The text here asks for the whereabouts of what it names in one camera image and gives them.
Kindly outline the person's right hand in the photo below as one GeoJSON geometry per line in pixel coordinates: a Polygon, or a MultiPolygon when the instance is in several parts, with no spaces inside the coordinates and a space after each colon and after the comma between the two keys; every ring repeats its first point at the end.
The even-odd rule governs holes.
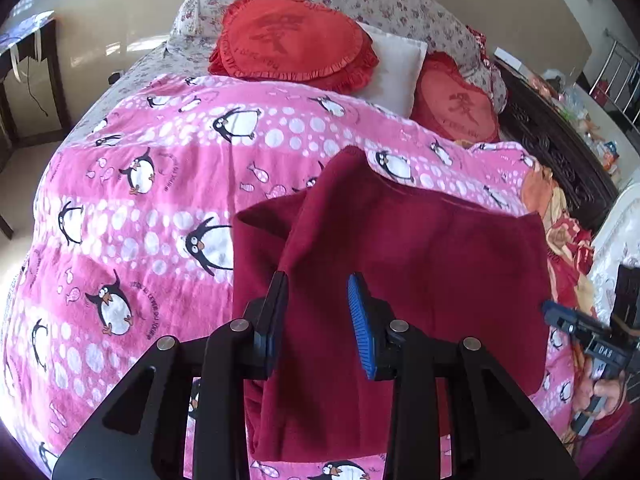
{"type": "Polygon", "coordinates": [[[593,380],[592,359],[585,362],[582,374],[575,382],[572,409],[574,412],[585,411],[593,396],[600,396],[605,400],[604,407],[597,414],[597,420],[614,414],[626,399],[626,375],[621,372],[616,379],[593,380]]]}

